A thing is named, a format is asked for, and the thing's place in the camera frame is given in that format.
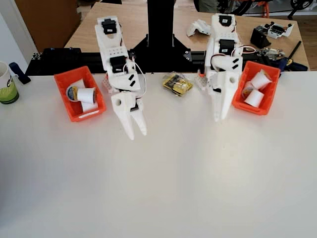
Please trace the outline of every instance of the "black handle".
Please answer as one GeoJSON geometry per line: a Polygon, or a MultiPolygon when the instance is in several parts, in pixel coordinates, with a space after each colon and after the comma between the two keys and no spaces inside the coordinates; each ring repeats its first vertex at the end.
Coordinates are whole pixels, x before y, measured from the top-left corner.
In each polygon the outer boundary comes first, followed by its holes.
{"type": "Polygon", "coordinates": [[[19,76],[21,83],[27,84],[28,82],[31,82],[31,79],[22,72],[17,63],[13,62],[9,64],[9,66],[11,70],[19,76]]]}

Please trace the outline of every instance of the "black tool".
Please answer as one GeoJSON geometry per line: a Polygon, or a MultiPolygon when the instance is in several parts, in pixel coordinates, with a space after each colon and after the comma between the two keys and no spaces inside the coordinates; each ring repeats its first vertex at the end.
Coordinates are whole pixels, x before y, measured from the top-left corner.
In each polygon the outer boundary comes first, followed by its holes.
{"type": "Polygon", "coordinates": [[[297,43],[297,45],[295,46],[295,48],[293,49],[292,53],[289,55],[287,65],[290,65],[293,62],[292,57],[295,54],[295,52],[297,51],[297,49],[298,49],[298,47],[300,46],[301,43],[302,43],[302,41],[299,41],[297,43]]]}
{"type": "Polygon", "coordinates": [[[293,55],[295,54],[295,52],[297,51],[301,43],[302,43],[301,41],[297,43],[297,45],[295,46],[295,48],[293,49],[289,57],[285,57],[277,61],[278,62],[277,67],[281,70],[281,72],[284,72],[285,69],[289,69],[292,71],[307,71],[308,70],[306,66],[299,63],[294,63],[292,59],[293,55]]]}
{"type": "Polygon", "coordinates": [[[11,64],[9,64],[9,66],[11,70],[13,71],[13,73],[16,73],[18,75],[21,83],[27,84],[28,82],[31,82],[31,79],[22,72],[22,70],[20,69],[17,63],[12,62],[11,64]]]}
{"type": "Polygon", "coordinates": [[[253,29],[250,42],[256,47],[262,49],[269,46],[271,43],[267,40],[267,28],[258,26],[253,29]]]}

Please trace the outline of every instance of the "white wall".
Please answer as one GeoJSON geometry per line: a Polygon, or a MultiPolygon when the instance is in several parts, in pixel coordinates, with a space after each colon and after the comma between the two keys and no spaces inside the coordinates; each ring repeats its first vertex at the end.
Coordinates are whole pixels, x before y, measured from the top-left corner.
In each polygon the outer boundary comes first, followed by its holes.
{"type": "Polygon", "coordinates": [[[11,34],[8,25],[0,13],[0,61],[7,64],[16,62],[23,72],[26,71],[28,63],[24,58],[18,44],[11,34]]]}
{"type": "Polygon", "coordinates": [[[0,60],[24,71],[37,49],[14,0],[0,0],[0,60]]]}

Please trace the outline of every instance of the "paper cup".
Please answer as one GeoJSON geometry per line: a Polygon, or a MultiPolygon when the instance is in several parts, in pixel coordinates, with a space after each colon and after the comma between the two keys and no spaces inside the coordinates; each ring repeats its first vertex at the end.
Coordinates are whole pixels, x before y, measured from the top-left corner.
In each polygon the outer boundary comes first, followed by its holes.
{"type": "Polygon", "coordinates": [[[264,89],[272,81],[268,79],[267,73],[261,69],[250,82],[256,89],[264,89]]]}
{"type": "Polygon", "coordinates": [[[247,104],[258,108],[262,99],[264,97],[264,94],[261,93],[260,91],[254,89],[252,90],[252,92],[249,94],[249,96],[247,97],[246,100],[244,100],[244,102],[246,102],[247,104]]]}
{"type": "Polygon", "coordinates": [[[13,82],[9,67],[0,61],[0,103],[14,103],[19,98],[18,90],[13,82]]]}
{"type": "Polygon", "coordinates": [[[96,98],[96,88],[79,88],[77,100],[85,103],[94,104],[96,98]]]}
{"type": "Polygon", "coordinates": [[[91,103],[81,102],[81,106],[83,108],[83,112],[85,113],[87,111],[90,111],[90,110],[93,110],[93,109],[97,109],[98,108],[98,103],[91,104],[91,103]]]}

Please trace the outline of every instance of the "red object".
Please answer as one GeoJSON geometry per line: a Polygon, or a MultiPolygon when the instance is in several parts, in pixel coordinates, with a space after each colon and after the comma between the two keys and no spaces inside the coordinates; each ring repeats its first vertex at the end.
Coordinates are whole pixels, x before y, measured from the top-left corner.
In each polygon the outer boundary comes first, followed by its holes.
{"type": "Polygon", "coordinates": [[[266,66],[264,64],[255,63],[252,61],[248,61],[246,63],[246,66],[244,67],[243,73],[241,75],[241,79],[239,82],[238,89],[233,97],[232,105],[235,108],[239,108],[257,115],[266,115],[272,105],[275,90],[278,83],[278,78],[280,75],[280,69],[274,68],[271,66],[266,66]],[[249,104],[246,104],[244,102],[244,99],[242,98],[241,92],[244,88],[246,82],[251,81],[253,77],[261,70],[263,69],[269,76],[270,80],[272,81],[269,83],[264,90],[260,90],[264,97],[261,101],[261,104],[258,108],[252,107],[249,104]]]}
{"type": "Polygon", "coordinates": [[[87,118],[91,118],[98,114],[101,114],[106,110],[106,104],[104,103],[103,95],[101,94],[94,80],[94,77],[90,73],[87,66],[56,74],[54,75],[54,78],[71,121],[85,120],[87,118]],[[74,103],[69,101],[69,99],[67,98],[66,89],[68,88],[68,86],[80,79],[84,80],[86,88],[96,88],[96,101],[98,103],[97,109],[92,109],[83,113],[80,102],[74,103]]]}

